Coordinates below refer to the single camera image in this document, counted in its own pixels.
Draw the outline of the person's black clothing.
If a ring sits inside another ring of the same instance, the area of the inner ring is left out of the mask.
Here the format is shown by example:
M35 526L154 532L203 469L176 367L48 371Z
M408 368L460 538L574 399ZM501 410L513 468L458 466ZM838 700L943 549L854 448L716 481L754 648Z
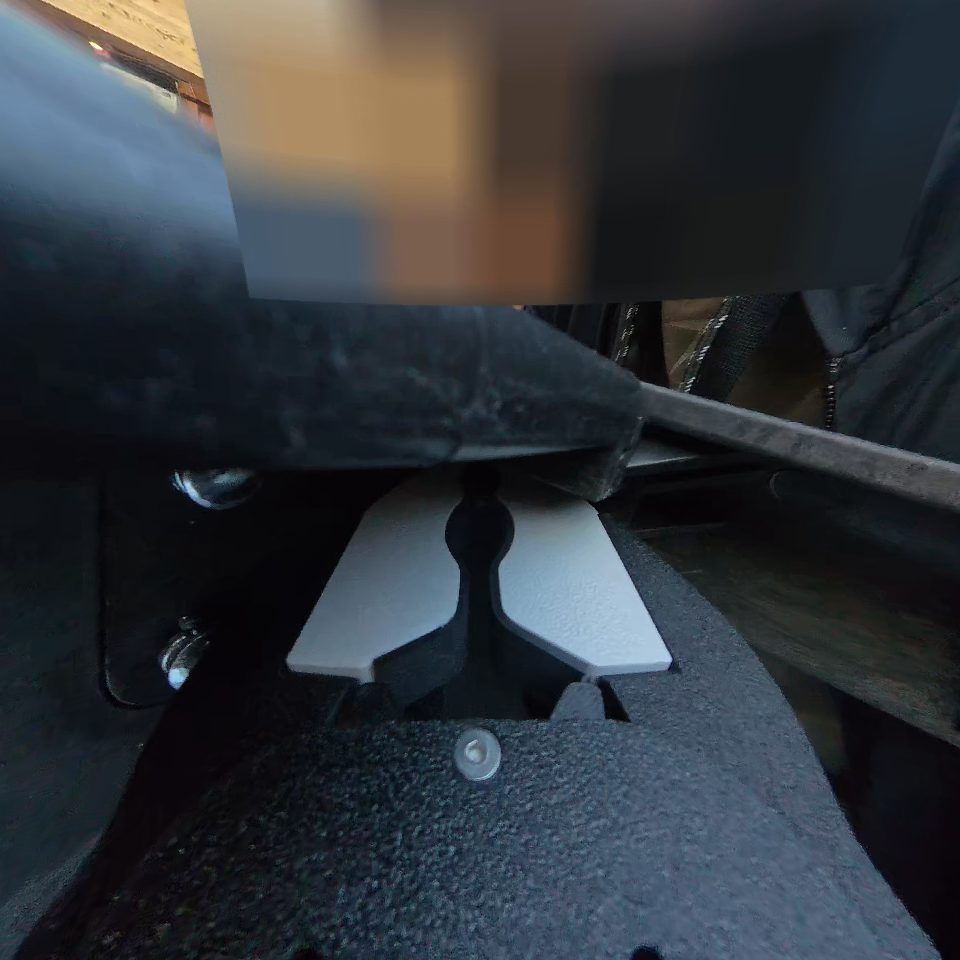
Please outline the person's black clothing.
M904 252L876 285L806 291L830 358L831 429L959 461L959 110L946 127Z

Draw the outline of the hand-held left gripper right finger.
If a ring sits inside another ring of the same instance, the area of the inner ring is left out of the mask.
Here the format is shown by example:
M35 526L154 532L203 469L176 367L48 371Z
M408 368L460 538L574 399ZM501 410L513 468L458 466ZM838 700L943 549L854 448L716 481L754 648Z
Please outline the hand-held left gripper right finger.
M670 669L673 657L593 505L524 480L504 480L497 498L510 535L493 582L510 631L592 679Z

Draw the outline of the chrome dome bolt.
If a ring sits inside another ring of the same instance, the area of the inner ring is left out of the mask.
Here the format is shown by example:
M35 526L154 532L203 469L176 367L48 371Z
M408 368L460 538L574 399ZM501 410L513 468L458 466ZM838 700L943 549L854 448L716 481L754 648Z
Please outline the chrome dome bolt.
M178 620L177 633L158 656L158 667L172 690L183 687L209 646L209 631L197 618L184 616Z
M172 475L171 482L198 507L210 511L236 509L248 503L262 486L257 472L240 467L181 470Z

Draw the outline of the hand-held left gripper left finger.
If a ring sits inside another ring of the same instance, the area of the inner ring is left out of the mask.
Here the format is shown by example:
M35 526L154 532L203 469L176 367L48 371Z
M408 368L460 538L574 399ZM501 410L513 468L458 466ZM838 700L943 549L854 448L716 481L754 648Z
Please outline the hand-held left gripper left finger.
M371 682L381 658L450 624L462 574L447 530L463 497L455 471L426 471L366 510L287 656L292 672Z

